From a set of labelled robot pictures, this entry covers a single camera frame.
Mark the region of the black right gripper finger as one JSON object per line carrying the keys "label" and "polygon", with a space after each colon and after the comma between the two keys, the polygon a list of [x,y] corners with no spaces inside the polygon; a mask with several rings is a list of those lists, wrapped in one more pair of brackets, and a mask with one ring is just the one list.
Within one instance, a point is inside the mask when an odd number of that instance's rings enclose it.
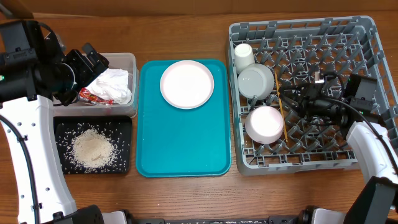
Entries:
{"label": "black right gripper finger", "polygon": [[300,111],[299,101],[298,101],[298,98],[296,96],[293,96],[293,95],[280,95],[279,98],[290,109],[294,110],[295,112],[299,112]]}
{"label": "black right gripper finger", "polygon": [[306,83],[303,84],[299,84],[299,85],[282,85],[278,92],[279,93],[285,93],[286,91],[290,91],[290,90],[298,90],[298,91],[302,91],[303,89],[305,89],[307,87]]}

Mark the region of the wooden chopstick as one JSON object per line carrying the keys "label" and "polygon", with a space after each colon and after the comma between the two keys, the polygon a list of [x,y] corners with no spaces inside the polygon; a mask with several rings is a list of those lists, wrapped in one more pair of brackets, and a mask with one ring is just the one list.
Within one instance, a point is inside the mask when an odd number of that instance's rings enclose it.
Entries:
{"label": "wooden chopstick", "polygon": [[275,86],[276,86],[277,97],[278,97],[278,102],[279,102],[279,111],[280,111],[280,113],[281,113],[281,115],[282,115],[284,139],[285,139],[286,143],[288,143],[289,138],[288,138],[288,135],[287,135],[287,129],[286,129],[286,125],[285,125],[284,109],[283,109],[282,100],[281,100],[281,98],[280,98],[280,93],[279,93],[279,81],[278,81],[276,72],[274,72],[274,79],[275,79]]}

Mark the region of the red sauce packet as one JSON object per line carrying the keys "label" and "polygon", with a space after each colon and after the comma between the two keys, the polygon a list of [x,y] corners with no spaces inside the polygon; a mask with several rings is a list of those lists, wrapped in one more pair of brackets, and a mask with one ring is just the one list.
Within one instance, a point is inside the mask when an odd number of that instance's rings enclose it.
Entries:
{"label": "red sauce packet", "polygon": [[92,93],[90,93],[86,88],[82,88],[79,92],[79,99],[84,103],[89,103],[91,105],[112,105],[113,100],[104,100]]}

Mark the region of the white napkin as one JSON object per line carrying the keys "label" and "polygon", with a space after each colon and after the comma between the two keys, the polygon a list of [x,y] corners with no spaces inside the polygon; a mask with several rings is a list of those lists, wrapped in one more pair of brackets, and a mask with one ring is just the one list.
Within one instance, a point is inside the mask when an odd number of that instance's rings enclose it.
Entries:
{"label": "white napkin", "polygon": [[116,104],[124,105],[130,102],[132,98],[128,81],[129,72],[127,70],[108,68],[86,89],[104,100],[113,100]]}

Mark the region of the pink shallow bowl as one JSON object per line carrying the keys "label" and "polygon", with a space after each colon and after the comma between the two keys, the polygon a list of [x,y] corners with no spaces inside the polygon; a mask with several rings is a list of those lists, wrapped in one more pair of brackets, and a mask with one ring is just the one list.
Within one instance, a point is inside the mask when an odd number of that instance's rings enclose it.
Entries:
{"label": "pink shallow bowl", "polygon": [[281,113],[271,106],[260,106],[251,111],[244,125],[249,137],[261,144],[276,142],[284,128]]}

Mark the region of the grey white bowl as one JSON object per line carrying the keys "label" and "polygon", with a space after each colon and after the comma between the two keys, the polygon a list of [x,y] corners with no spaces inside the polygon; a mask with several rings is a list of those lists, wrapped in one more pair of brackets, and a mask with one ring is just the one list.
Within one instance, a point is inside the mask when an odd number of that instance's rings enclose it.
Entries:
{"label": "grey white bowl", "polygon": [[263,64],[252,64],[245,68],[238,76],[239,92],[248,99],[254,96],[258,100],[267,98],[273,91],[274,84],[272,70]]}

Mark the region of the white cup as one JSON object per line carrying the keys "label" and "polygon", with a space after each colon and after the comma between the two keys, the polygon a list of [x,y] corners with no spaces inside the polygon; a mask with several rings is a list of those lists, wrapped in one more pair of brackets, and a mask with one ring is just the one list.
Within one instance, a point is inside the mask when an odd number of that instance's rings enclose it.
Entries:
{"label": "white cup", "polygon": [[249,44],[239,44],[234,49],[235,66],[237,74],[246,67],[255,64],[252,47]]}

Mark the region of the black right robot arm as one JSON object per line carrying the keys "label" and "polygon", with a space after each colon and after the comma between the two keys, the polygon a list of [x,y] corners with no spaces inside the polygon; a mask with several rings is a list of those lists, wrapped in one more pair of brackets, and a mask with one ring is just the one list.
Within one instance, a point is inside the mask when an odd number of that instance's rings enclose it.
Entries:
{"label": "black right robot arm", "polygon": [[324,94],[328,80],[341,79],[333,72],[315,73],[313,83],[281,86],[279,98],[297,115],[311,121],[321,118],[325,126],[337,125],[352,148],[366,183],[347,213],[308,206],[298,223],[395,223],[397,210],[397,154],[387,135],[382,116],[371,112],[375,78],[351,74],[341,82],[339,97]]}

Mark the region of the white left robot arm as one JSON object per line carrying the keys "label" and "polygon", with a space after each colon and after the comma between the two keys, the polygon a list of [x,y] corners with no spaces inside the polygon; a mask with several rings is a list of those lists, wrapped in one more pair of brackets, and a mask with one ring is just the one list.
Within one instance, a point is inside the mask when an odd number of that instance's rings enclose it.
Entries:
{"label": "white left robot arm", "polygon": [[90,44],[64,51],[41,22],[1,25],[1,125],[19,194],[19,223],[134,223],[127,210],[77,208],[62,172],[53,130],[53,101],[73,102],[108,67]]}

